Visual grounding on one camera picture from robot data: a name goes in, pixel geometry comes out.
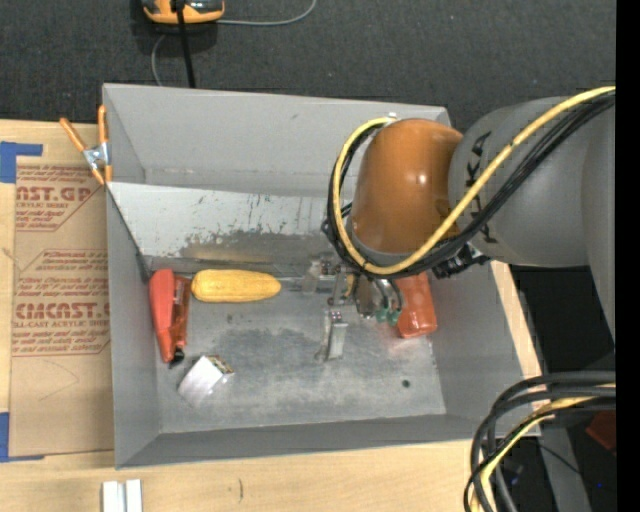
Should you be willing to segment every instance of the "cardboard sheet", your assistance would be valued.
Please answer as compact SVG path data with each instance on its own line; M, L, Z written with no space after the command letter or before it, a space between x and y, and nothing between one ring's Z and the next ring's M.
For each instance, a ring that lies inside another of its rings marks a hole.
M58 123L2 121L0 138L44 146L17 166L9 455L110 449L105 189Z

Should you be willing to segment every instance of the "yellow cable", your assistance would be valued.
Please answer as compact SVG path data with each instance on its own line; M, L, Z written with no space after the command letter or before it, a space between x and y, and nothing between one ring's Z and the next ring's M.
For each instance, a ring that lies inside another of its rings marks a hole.
M356 131L349 137L346 144L343 146L338 161L336 162L336 166L334 168L333 174L333 213L336 218L336 225L338 228L338 236L340 240L345 245L347 251L351 255L351 257L365 270L374 272L379 275L390 275L400 272L410 265L413 265L416 261L420 260L427 252L429 252L445 235L445 233L453 226L453 223L462 215L465 208L473 201L473 199L478 195L482 187L489 180L489 178L495 173L496 169L509 157L509 155L513 152L513 150L522 144L527 138L529 138L533 133L535 133L539 128L544 126L546 123L551 121L553 118L569 110L570 108L584 103L585 101L589 101L597 96L601 96L610 91L615 90L615 86L609 87L599 87L597 89L592 89L590 91L586 91L580 94L577 94L561 103L547 110L544 114L538 117L535 121L527 125L516 137L511 141L510 144L505 146L500 153L489 163L483 173L480 175L478 180L469 188L467 193L463 196L460 202L456 205L456 207L451 211L449 216L444 220L444 222L440 225L440 227L431 235L431 237L424 243L422 247L420 247L416 252L414 252L411 256L408 256L404 260L395 265L390 265L386 267L380 267L378 265L374 265L366 261L366 259L358 252L355 248L351 240L349 239L349 235L344 227L344 222L342 218L342 212L340 209L340 172L342 171L342 166L344 164L344 160L347 156L349 148L353 141L360 135L365 129L370 128L371 126L380 125L389 123L393 121L391 118L382 118L382 119L374 119L373 121L369 121L364 125L360 126L356 129Z

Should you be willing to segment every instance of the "gray bin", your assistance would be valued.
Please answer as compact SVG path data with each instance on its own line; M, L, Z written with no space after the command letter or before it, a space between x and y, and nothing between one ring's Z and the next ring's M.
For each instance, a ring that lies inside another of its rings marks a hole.
M320 222L338 151L364 121L448 125L444 108L112 84L103 101L117 467L469 439L522 379L494 275L507 270L494 264L432 279L439 328L428 338L399 339L346 308L344 357L314 358L331 283L306 295L300 280L333 255ZM261 270L283 286L256 303L192 299L187 358L168 369L146 284L163 267ZM205 354L235 374L193 408L177 387Z

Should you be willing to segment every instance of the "orange object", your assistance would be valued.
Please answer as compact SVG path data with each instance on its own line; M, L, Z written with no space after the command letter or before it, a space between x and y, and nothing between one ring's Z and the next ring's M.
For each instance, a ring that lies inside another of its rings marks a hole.
M67 133L75 148L84 155L91 167L91 173L98 183L104 185L105 181L111 181L113 179L113 167L108 162L107 146L109 144L109 134L105 106L100 105L100 108L98 108L98 139L100 144L94 148L90 148L84 143L78 131L66 117L60 118L60 126ZM104 168L104 177L100 174L101 166Z
M613 455L617 455L616 411L597 413L586 428L586 432Z
M100 144L109 143L109 128L107 127L107 109L104 105L98 108L98 140ZM111 181L113 179L113 167L109 163L104 165L104 179Z
M160 355L165 363L184 359L191 280L176 276L169 268L156 271L149 280L151 316Z
M169 25L178 24L177 13L171 10L171 0L155 0L154 8L149 9L146 5L143 7L147 18L155 23L166 23ZM206 23L216 21L224 14L224 2L221 4L220 10L210 12L198 12L188 3L184 6L184 22L185 23Z
M426 272L395 280L404 298L398 317L398 333L402 338L431 334L438 328L431 288Z
M449 215L449 165L461 139L427 119L404 119L378 132L363 156L351 211L363 245L404 254L429 239ZM447 236L455 234L454 225Z

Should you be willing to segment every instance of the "white plastic piece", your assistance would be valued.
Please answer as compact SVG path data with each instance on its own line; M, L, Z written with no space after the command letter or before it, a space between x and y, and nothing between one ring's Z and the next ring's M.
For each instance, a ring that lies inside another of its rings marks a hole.
M142 512L142 482L103 482L102 512Z
M191 406L199 407L202 401L213 392L213 386L224 375L211 359L202 356L182 379L178 393Z

